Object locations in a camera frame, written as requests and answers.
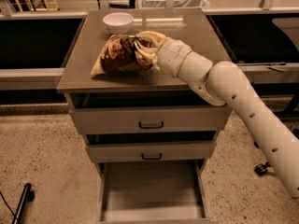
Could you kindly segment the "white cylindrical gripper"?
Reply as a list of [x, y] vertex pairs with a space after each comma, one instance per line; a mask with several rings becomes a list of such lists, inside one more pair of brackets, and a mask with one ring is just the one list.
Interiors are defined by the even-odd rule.
[[165, 74], [177, 77], [185, 58], [192, 52], [184, 42], [158, 32], [143, 31], [136, 37], [135, 59], [143, 71], [157, 64]]

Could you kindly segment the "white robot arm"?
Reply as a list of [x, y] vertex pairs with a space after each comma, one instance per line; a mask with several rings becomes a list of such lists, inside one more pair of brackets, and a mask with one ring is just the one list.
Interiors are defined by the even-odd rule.
[[264, 104], [234, 63], [213, 63], [184, 42], [144, 31], [136, 35], [136, 57], [185, 82], [211, 105], [228, 105], [243, 120], [258, 147], [294, 200], [299, 199], [299, 140]]

